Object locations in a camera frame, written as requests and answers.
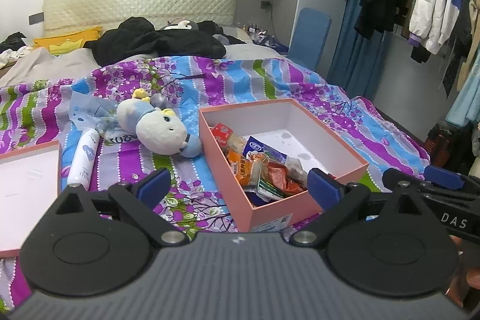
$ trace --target blue chair back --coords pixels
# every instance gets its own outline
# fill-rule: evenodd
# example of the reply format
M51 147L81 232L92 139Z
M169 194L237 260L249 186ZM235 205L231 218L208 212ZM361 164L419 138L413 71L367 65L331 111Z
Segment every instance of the blue chair back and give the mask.
M331 23L332 18L324 12L302 9L287 57L302 67L316 71Z

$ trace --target metal screw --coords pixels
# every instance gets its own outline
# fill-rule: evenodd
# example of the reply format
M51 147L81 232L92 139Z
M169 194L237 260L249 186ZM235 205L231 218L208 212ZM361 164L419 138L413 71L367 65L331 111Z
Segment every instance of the metal screw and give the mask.
M317 240L317 235L311 231L300 231L294 234L293 240L299 244L311 244Z
M163 233L160 238L169 244L178 244L181 243L185 239L185 235L179 231L168 231Z
M397 183L398 187L402 187L402 188L407 188L407 187L410 187L410 182L407 182L407 181L400 181Z

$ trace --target spray can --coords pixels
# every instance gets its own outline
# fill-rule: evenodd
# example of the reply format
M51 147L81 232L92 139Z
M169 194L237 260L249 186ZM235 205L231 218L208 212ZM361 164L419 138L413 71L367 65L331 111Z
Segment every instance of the spray can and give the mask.
M95 129L87 129L82 132L70 165L68 185L80 183L88 191L99 139L100 135Z

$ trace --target label sticker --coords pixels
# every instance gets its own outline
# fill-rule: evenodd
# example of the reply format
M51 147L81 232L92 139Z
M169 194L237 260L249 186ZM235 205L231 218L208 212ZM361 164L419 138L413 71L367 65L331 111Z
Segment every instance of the label sticker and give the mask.
M290 213L287 216L280 217L273 221L266 222L265 224L253 227L250 232L256 233L266 233L266 232L277 232L281 231L283 228L286 228L290 224L290 219L292 218L293 213Z
M116 143L129 143L137 141L138 137L135 134L128 134L122 129L107 130L102 134L105 145L111 146Z

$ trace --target open gift box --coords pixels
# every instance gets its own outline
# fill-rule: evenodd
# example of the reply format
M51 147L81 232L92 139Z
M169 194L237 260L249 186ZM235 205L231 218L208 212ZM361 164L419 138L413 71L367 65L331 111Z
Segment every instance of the open gift box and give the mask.
M343 184L358 181L368 162L328 126L293 99L264 100L199 109L205 157L218 189L241 232L277 231L322 211L308 191L253 206L230 169L210 128L222 123L298 158L304 171L320 168Z

